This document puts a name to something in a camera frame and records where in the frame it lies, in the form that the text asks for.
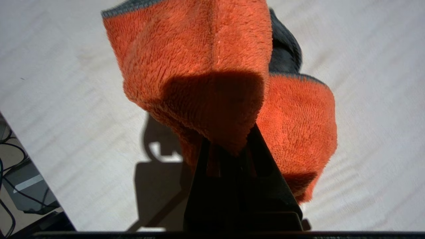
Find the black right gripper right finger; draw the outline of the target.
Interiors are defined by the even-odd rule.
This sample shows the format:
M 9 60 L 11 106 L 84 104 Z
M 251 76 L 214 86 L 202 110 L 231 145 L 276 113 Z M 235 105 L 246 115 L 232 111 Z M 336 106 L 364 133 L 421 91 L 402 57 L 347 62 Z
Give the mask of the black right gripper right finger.
M 302 211 L 256 124 L 238 160 L 238 227 L 252 232 L 302 231 Z

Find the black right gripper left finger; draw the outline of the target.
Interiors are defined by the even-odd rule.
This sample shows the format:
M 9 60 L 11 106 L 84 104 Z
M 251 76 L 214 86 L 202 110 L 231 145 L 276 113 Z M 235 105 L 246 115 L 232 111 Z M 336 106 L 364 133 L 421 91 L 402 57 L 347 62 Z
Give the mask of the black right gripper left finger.
M 231 231 L 239 213 L 238 162 L 203 138 L 184 213 L 184 230 Z

